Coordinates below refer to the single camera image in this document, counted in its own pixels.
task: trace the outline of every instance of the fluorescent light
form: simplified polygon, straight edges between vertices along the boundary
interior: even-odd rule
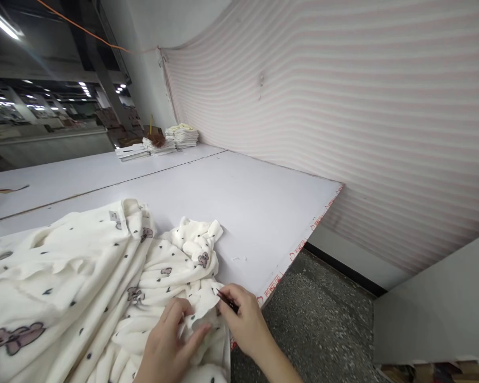
[[[11,36],[15,40],[19,40],[20,38],[18,37],[17,32],[12,28],[9,23],[3,19],[2,16],[0,16],[0,28],[4,30],[5,33],[7,33],[9,36]]]

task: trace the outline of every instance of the folded clothing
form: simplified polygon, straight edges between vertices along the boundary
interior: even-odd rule
[[[178,150],[196,146],[197,139],[199,138],[199,132],[197,129],[194,129],[190,125],[184,123],[166,129],[165,135],[167,137],[174,137],[176,148]]]
[[[152,141],[146,137],[142,139],[142,145],[149,153],[153,156],[160,156],[163,154],[168,154],[176,151],[176,144],[174,138],[166,137],[165,144],[162,147],[156,147]]]
[[[124,148],[117,148],[115,149],[115,154],[122,162],[150,156],[149,151],[142,144],[133,144]]]
[[[0,382],[131,382],[168,300],[187,298],[211,331],[185,382],[227,381],[229,331],[215,305],[218,222],[181,225],[155,239],[134,199],[71,213],[0,238]]]

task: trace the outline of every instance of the orange cable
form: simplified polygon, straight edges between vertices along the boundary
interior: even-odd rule
[[[37,0],[37,2],[41,3],[41,5],[45,6],[46,8],[48,8],[50,11],[52,11],[53,13],[55,13],[57,16],[63,18],[65,21],[67,22],[70,22],[71,24],[73,24],[75,27],[78,27],[80,28],[82,31],[88,33],[89,35],[91,35],[92,37],[98,39],[99,41],[107,44],[109,47],[111,48],[116,48],[116,49],[120,49],[121,51],[124,51],[124,52],[127,52],[127,53],[133,53],[132,51],[129,51],[128,49],[126,48],[123,48],[119,45],[113,45],[113,44],[110,44],[108,43],[107,41],[103,40],[101,37],[99,36],[96,36],[95,34],[93,34],[92,32],[88,31],[87,29],[85,29],[84,27],[82,27],[81,25],[79,24],[76,24],[74,21],[68,19],[66,16],[64,16],[62,13],[59,13],[57,12],[55,9],[51,8],[48,4],[45,4],[43,3],[41,0]],[[159,46],[157,46],[156,48],[150,48],[150,49],[146,49],[145,51],[139,51],[137,53],[146,53],[146,52],[149,52],[149,51],[154,51],[155,49],[160,49]]]

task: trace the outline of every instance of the printed fabric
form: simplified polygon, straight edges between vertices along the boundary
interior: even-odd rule
[[[173,297],[195,309],[182,338],[212,324],[184,382],[229,380],[217,221],[156,237],[147,206],[127,199],[26,233],[0,238],[0,382],[132,382]]]

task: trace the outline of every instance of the concrete floor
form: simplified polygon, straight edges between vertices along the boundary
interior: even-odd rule
[[[263,315],[304,382],[386,383],[371,364],[373,299],[303,250]],[[231,370],[232,383],[267,382],[239,349],[231,354]]]

